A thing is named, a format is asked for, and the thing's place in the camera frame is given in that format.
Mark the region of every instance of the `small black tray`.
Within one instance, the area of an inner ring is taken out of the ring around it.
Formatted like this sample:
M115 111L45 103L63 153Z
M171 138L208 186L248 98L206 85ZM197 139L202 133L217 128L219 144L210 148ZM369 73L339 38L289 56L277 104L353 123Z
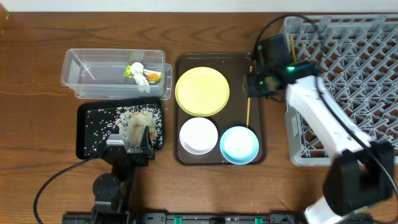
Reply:
M76 156L79 159L87 159L95 153L90 147L91 145L98 144L101 141L101 136L87 136L86 133L93 133L95 131L101 130L118 117L116 115L116 109L126 106L140 106L148 105L148 107L159 110L159 116L161 123L160 131L155 139L155 144L153 148L155 151L160 150L164 145L164 134L163 134L163 124L162 124L162 108L160 106L160 100L156 97L150 98L136 98L127 100L109 100L101 101L95 103L85 103L77 109L77 127L76 127ZM94 115L93 113L87 113L93 110L104 110L101 115Z
M177 61L177 79L186 71L196 67L210 67L221 72L229 84L229 100L217 114L206 117L218 130L217 145L204 155L187 152L178 140L182 125L194 116L184 112L175 101L174 158L185 166L233 165L220 151L220 139L224 132L233 126L246 126L248 98L243 92L243 75L250 69L251 59L248 53L203 53L184 54ZM267 141L264 130L263 99L251 98L249 128L259 139L259 153L249 164L259 164L267 157Z

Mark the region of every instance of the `wooden table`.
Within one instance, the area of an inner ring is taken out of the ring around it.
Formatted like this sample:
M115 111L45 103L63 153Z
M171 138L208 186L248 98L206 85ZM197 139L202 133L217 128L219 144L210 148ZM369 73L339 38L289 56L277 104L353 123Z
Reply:
M248 52L280 14L11 13L0 42L0 223L35 223L37 191L75 155L76 110L84 100L61 86L70 48L160 49L175 64L185 52ZM264 37L276 35L281 22ZM268 158L259 166L183 167L173 158L174 100L163 102L168 137L156 160L136 170L131 208L174 213L303 210L322 195L327 167L289 160L285 105L265 103ZM89 212L93 181L110 165L91 161L55 179L39 200L44 223ZM396 201L371 209L396 216Z

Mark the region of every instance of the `transparent container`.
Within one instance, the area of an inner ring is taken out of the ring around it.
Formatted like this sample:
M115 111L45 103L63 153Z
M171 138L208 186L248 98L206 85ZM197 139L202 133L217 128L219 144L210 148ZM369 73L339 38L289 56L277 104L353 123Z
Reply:
M127 65L140 62L145 69L161 72L159 81L139 86L133 78L124 77ZM84 99L123 99L171 96L172 67L165 64L161 50L70 49L62 68L61 84Z

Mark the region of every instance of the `yellow plate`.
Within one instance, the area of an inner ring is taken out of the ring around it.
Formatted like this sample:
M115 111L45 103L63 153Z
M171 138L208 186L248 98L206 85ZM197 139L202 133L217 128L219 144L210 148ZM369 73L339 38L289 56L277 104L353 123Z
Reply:
M175 86L178 105L190 115L211 116L221 111L229 98L229 85L223 74L208 67L185 72Z

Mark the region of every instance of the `plastic dish rack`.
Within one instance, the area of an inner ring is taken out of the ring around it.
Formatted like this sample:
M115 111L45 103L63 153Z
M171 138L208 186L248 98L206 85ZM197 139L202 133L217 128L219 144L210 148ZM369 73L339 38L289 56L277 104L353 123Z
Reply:
M398 15L309 16L285 19L280 33L290 50L294 38L297 60L314 64L345 113L376 141L387 140L398 150ZM297 166L329 166L321 142L302 116L287 105L285 115L290 160Z

